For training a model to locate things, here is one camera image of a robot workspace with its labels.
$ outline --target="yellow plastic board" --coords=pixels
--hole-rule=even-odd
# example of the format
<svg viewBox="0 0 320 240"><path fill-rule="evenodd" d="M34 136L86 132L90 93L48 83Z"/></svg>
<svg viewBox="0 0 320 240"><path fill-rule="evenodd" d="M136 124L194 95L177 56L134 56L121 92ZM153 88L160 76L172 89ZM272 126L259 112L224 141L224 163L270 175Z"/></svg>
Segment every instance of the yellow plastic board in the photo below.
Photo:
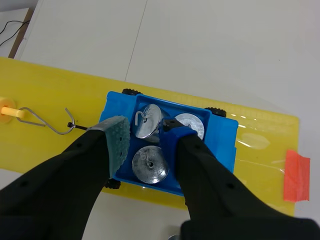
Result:
<svg viewBox="0 0 320 240"><path fill-rule="evenodd" d="M0 97L12 98L18 108L29 107L59 131L70 121L93 126L100 117L109 91L139 90L156 98L205 108L218 107L239 122L234 174L271 207L294 214L294 204L283 201L286 150L298 148L298 118L202 97L156 89L124 81L0 58ZM27 115L26 120L37 121ZM0 124L0 168L25 173L41 162L60 154L83 130L58 135L48 127L34 126L12 119ZM105 189L129 198L186 208L183 197L122 183L118 190Z"/></svg>

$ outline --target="s-hook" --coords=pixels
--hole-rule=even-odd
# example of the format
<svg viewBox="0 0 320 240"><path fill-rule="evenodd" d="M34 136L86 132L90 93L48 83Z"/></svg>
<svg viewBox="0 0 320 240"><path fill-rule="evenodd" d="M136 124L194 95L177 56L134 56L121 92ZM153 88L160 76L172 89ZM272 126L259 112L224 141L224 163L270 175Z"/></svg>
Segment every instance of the s-hook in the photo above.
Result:
<svg viewBox="0 0 320 240"><path fill-rule="evenodd" d="M40 117L38 114L36 114L34 111L32 111L30 108L21 107L19 110L27 110L27 111L29 111L33 116L35 116L37 119L39 119L44 124L36 123L36 122L32 122L32 121L25 121L25 120L22 120L20 117L17 117L16 119L18 119L18 121L20 121L22 123L32 124L32 125L36 125L36 126L40 126L40 127L48 126L52 131L54 131L55 133L60 134L60 135L68 134L68 133L70 133L72 131L72 129L74 129L74 127L71 127L68 131L64 131L64 132L58 131L53 126L51 126L49 123L47 123L45 120L43 120L42 117ZM68 108L65 108L65 111L70 116L71 121L72 121L72 125L75 126L75 119L72 116L71 112L69 112Z"/></svg>

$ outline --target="wooden edge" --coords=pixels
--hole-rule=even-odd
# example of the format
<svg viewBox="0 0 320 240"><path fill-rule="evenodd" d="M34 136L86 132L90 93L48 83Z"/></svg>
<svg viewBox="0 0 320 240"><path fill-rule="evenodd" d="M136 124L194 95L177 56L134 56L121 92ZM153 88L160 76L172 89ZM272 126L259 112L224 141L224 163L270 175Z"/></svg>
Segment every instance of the wooden edge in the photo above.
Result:
<svg viewBox="0 0 320 240"><path fill-rule="evenodd" d="M34 11L32 9L28 9L28 12L26 13L25 15L25 18L23 20L23 22L26 22L26 21L30 21L31 20L31 17L33 15ZM20 43L22 42L22 40L24 39L24 36L25 36L25 33L27 31L27 28L28 28L28 25L29 24L25 24L23 25L23 27L20 29L20 31L18 32L16 38L15 38L15 41L14 41L14 44L11 48L11 51L9 53L9 56L8 58L10 59L14 59L15 58L15 55L18 51L18 48L20 46Z"/></svg>

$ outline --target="white wall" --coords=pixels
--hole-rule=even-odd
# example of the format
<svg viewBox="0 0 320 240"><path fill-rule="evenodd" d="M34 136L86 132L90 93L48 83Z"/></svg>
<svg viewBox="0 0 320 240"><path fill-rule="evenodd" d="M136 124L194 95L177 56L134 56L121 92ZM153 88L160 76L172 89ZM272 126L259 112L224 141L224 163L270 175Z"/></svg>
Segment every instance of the white wall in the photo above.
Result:
<svg viewBox="0 0 320 240"><path fill-rule="evenodd" d="M38 0L0 0L0 12L31 8L35 9Z"/></svg>

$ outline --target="white table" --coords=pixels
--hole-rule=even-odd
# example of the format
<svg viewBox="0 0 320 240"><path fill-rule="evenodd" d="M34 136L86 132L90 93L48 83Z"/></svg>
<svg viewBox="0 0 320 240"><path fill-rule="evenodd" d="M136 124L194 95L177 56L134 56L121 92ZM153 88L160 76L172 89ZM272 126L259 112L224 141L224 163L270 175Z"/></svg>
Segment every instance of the white table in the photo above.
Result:
<svg viewBox="0 0 320 240"><path fill-rule="evenodd" d="M319 8L314 0L43 0L19 58L298 116L311 170L310 202L296 215L320 223Z"/></svg>

